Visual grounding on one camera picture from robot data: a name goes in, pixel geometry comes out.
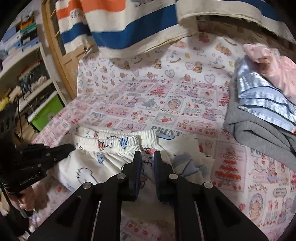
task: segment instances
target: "black cable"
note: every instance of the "black cable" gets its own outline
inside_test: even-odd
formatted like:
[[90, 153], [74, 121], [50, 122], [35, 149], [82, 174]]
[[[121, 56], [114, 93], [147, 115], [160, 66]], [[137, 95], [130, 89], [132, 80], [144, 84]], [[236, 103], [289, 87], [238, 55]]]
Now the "black cable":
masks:
[[22, 121], [20, 119], [20, 102], [19, 102], [18, 96], [17, 96], [17, 112], [18, 112], [18, 117], [20, 122], [20, 137], [21, 137], [21, 140], [24, 142], [24, 139], [22, 138]]

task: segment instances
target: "blue stripe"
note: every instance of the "blue stripe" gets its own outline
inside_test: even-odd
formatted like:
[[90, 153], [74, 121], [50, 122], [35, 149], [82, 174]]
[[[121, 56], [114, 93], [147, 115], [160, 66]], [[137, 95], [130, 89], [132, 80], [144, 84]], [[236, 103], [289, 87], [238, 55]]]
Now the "blue stripe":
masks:
[[173, 4], [133, 21], [123, 31], [92, 32], [92, 35], [99, 47], [124, 49], [176, 24], [178, 20]]
[[68, 42], [71, 42], [77, 36], [82, 35], [82, 34], [91, 35], [89, 27], [86, 24], [77, 23], [77, 24], [74, 24], [70, 30], [61, 33], [61, 37], [62, 37], [64, 44], [66, 44]]
[[264, 17], [271, 18], [279, 22], [282, 21], [282, 18], [276, 13], [275, 9], [272, 6], [270, 6], [268, 3], [263, 2], [261, 0], [223, 0], [223, 1], [238, 1], [238, 2], [245, 2], [245, 3], [251, 4], [254, 7], [258, 8]]

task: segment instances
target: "storage box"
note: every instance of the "storage box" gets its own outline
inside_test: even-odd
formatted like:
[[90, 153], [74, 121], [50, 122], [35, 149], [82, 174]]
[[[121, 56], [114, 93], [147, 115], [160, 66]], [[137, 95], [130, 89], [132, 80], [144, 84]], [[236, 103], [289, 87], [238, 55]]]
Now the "storage box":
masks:
[[31, 40], [30, 42], [28, 42], [27, 44], [23, 45], [22, 50], [25, 51], [26, 48], [33, 47], [38, 43], [39, 43], [39, 38], [36, 37], [33, 40]]
[[8, 49], [11, 48], [16, 42], [20, 41], [20, 31], [15, 33], [11, 38], [9, 38], [5, 43], [4, 43], [4, 49], [7, 51]]
[[15, 53], [16, 51], [18, 51], [18, 49], [21, 49], [22, 44], [20, 41], [17, 41], [14, 45], [12, 45], [8, 50], [7, 53], [8, 55], [12, 55], [13, 53]]
[[63, 105], [59, 100], [57, 91], [54, 91], [48, 99], [28, 117], [28, 122], [34, 125], [37, 130], [41, 131], [61, 109], [63, 109]]
[[28, 42], [30, 42], [36, 37], [37, 37], [37, 28], [21, 36], [20, 41], [22, 45], [26, 45]]
[[8, 39], [10, 39], [16, 32], [17, 32], [16, 26], [8, 29], [2, 38], [3, 42], [6, 42]]
[[23, 28], [29, 26], [29, 25], [30, 25], [31, 23], [33, 23], [33, 22], [34, 22], [34, 15], [31, 16], [27, 21], [22, 22], [22, 23], [20, 24], [20, 29], [23, 29]]
[[35, 30], [37, 28], [36, 22], [31, 23], [29, 26], [20, 30], [20, 35], [23, 37], [25, 34]]

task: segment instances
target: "pink fabric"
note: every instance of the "pink fabric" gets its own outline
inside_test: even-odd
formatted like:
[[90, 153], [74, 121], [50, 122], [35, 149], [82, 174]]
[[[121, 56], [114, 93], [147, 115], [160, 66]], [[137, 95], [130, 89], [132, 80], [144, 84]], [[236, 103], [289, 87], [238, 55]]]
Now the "pink fabric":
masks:
[[260, 64], [261, 74], [296, 104], [296, 82], [293, 82], [296, 79], [296, 64], [281, 56], [277, 49], [262, 44], [244, 44], [244, 51], [253, 62]]

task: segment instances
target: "bed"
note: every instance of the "bed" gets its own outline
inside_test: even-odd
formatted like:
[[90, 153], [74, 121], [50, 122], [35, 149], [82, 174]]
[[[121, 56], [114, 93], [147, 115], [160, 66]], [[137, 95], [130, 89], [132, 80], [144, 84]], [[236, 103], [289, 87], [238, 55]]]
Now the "bed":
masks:
[[[105, 59], [87, 51], [78, 66], [77, 98], [39, 133], [34, 143], [56, 146], [79, 124], [121, 131], [153, 129], [160, 134], [196, 134], [200, 152], [215, 159], [212, 183], [267, 237], [277, 240], [296, 212], [296, 173], [276, 160], [243, 146], [223, 128], [234, 62], [242, 45], [260, 42], [278, 48], [293, 59], [293, 52], [274, 39], [243, 27], [211, 22], [201, 32], [147, 53], [126, 59]], [[31, 218], [39, 226], [70, 194], [51, 177], [47, 207]], [[143, 240], [136, 228], [122, 219], [121, 240]], [[166, 234], [167, 240], [172, 237]]]

